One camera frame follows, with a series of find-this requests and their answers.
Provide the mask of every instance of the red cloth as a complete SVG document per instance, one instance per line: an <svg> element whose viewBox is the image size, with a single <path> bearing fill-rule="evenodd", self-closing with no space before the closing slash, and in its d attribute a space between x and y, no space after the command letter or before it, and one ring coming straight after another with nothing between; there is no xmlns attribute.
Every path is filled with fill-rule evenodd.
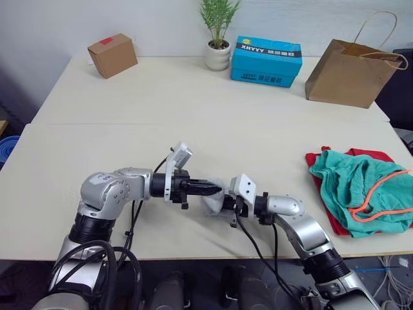
<svg viewBox="0 0 413 310"><path fill-rule="evenodd" d="M324 150L331 150L330 147L322 147L321 151ZM348 152L346 152L348 155L352 156L357 156L357 155L369 155L372 158L376 160L383 160L383 161L390 161L394 163L394 161L386 154L383 152L379 152L378 150L359 150L359 149L350 149ZM316 153L307 153L305 154L305 160L307 161L307 165L309 167L313 166L313 164L316 163L316 158L320 156L321 154L316 154ZM322 179L317 178L316 176L312 176L314 183L316 184L316 187L318 191L320 191L321 188L321 183ZM350 233L343 227L341 224L337 221L337 219L331 214L331 212L327 209L325 204L323 203L324 208L327 212L328 220L330 221L331 227L333 228L333 231L338 234L339 236L349 236Z"/></svg>

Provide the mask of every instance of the green plant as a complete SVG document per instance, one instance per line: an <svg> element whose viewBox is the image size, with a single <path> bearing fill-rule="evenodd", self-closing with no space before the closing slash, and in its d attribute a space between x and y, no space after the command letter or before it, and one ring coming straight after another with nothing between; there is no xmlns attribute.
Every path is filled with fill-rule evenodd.
<svg viewBox="0 0 413 310"><path fill-rule="evenodd" d="M201 3L201 17L212 36L212 48L225 48L224 37L231 19L239 8L238 0L231 3L230 0L203 0Z"/></svg>

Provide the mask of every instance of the white wall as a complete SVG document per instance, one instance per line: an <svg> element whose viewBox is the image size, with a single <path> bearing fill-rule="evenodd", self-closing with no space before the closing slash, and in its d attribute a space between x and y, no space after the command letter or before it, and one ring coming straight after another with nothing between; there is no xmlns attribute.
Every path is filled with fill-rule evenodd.
<svg viewBox="0 0 413 310"><path fill-rule="evenodd" d="M30 121L70 57L118 32L140 56L200 56L208 32L200 0L0 0L0 101ZM301 43L320 56L334 37L351 41L376 10L397 13L399 24L383 47L411 44L412 0L243 0L227 38L238 35ZM376 47L391 29L381 15L361 38Z"/></svg>

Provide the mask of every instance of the white table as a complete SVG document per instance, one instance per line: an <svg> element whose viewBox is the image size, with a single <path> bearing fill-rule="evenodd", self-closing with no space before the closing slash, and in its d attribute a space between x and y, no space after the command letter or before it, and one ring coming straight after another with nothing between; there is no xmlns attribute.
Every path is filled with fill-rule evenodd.
<svg viewBox="0 0 413 310"><path fill-rule="evenodd" d="M245 126L242 120L220 126L28 125L0 172L0 259L54 260L74 222L79 189L89 174L128 166L153 169L179 140L194 152L186 166L191 177L215 176L228 183L244 172L259 192L301 198L343 256L413 251L413 230L362 239L336 236L304 159L306 152L317 152L322 145L341 152L356 147L382 150L411 168L410 154L387 122L279 118ZM187 211L166 205L161 198L145 202L132 246L138 258L257 257L242 231L229 226L228 218L206 217L197 198L189 202ZM123 245L129 223L127 206L116 223L114 245ZM247 227L263 254L271 256L272 229L256 222ZM283 233L279 255L297 257Z"/></svg>
<svg viewBox="0 0 413 310"><path fill-rule="evenodd" d="M282 88L232 81L229 69L210 71L201 57L140 57L136 66L110 79L86 59L74 57L33 123L388 121L375 103L363 109L306 100L304 84L318 59L304 57L291 88Z"/></svg>

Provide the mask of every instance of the green cloth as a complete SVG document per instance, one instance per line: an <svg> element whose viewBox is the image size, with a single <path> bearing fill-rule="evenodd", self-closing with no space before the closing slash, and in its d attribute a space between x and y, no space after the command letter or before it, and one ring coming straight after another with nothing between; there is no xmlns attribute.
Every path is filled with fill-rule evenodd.
<svg viewBox="0 0 413 310"><path fill-rule="evenodd" d="M368 191L382 178L405 170L400 165L375 160L368 155L351 156L325 150L310 167L310 173L323 179L321 197L340 224L355 238L376 232L402 233L413 222L413 212L388 214L371 222L353 219L347 209L362 206ZM358 218L369 218L377 212L413 207L413 176L401 174L382 183L369 201L369 214L358 212Z"/></svg>

